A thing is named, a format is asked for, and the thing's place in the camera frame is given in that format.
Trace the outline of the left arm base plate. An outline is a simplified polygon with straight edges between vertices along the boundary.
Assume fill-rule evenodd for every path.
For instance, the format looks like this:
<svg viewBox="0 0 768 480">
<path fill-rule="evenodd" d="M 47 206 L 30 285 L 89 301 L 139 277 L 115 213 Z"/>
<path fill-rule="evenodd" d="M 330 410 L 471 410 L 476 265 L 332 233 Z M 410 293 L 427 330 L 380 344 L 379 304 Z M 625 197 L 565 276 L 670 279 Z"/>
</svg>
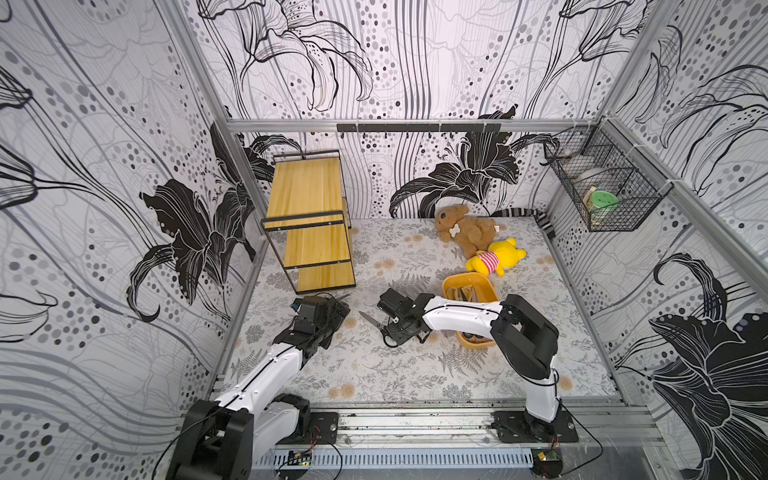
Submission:
<svg viewBox="0 0 768 480">
<path fill-rule="evenodd" d="M 280 394 L 268 405 L 261 419 L 277 415 L 277 445 L 311 444 L 324 441 L 334 445 L 339 433 L 338 411 L 320 411 L 311 402 L 294 394 Z"/>
</svg>

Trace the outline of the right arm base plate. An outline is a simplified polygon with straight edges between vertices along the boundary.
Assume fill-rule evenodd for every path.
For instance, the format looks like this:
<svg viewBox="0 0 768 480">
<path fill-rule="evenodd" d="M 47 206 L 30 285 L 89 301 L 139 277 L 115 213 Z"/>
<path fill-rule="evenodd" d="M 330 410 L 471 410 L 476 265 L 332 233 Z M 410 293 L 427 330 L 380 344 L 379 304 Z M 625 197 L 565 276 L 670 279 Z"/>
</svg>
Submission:
<svg viewBox="0 0 768 480">
<path fill-rule="evenodd" d="M 491 429 L 505 444 L 577 443 L 579 436 L 572 415 L 560 409 L 552 422 L 533 417 L 525 410 L 502 410 L 492 414 Z"/>
</svg>

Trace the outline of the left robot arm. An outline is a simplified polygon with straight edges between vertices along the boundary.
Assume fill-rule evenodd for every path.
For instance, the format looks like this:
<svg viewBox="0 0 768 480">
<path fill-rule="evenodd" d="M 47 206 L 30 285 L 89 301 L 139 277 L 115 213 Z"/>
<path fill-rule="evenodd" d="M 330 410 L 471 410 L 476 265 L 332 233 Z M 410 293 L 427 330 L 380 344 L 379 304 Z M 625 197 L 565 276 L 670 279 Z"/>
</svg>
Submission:
<svg viewBox="0 0 768 480">
<path fill-rule="evenodd" d="M 291 308 L 290 324 L 249 374 L 189 409 L 168 446 L 168 479 L 247 479 L 254 460 L 277 443 L 308 436 L 309 401 L 282 389 L 319 349 L 330 347 L 350 308 L 330 295 L 297 298 Z"/>
</svg>

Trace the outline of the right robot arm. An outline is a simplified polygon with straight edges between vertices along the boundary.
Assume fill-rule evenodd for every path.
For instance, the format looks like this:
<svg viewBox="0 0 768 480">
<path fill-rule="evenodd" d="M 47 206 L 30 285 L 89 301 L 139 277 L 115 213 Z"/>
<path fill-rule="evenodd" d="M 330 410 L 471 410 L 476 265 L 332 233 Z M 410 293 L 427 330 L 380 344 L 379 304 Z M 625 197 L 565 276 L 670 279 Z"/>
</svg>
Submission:
<svg viewBox="0 0 768 480">
<path fill-rule="evenodd" d="M 477 303 L 429 293 L 411 299 L 390 288 L 380 296 L 378 308 L 390 318 L 383 336 L 396 346 L 433 331 L 491 339 L 526 382 L 528 417 L 545 424 L 556 419 L 560 399 L 553 362 L 559 331 L 522 296 L 509 294 L 502 301 Z"/>
</svg>

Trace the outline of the long black scissors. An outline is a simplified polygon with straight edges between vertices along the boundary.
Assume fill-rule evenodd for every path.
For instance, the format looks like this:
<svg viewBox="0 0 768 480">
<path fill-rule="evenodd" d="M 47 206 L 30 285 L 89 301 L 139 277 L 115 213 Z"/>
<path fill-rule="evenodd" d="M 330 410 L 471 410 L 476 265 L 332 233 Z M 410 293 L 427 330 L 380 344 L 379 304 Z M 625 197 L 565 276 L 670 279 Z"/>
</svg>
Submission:
<svg viewBox="0 0 768 480">
<path fill-rule="evenodd" d="M 389 331 L 387 329 L 387 326 L 385 324 L 382 324 L 378 320 L 374 319 L 371 315 L 360 311 L 360 316 L 365 319 L 368 323 L 370 323 L 376 330 L 379 331 L 379 333 L 382 336 L 382 341 L 384 345 L 388 348 L 397 348 L 398 344 L 389 336 Z"/>
</svg>

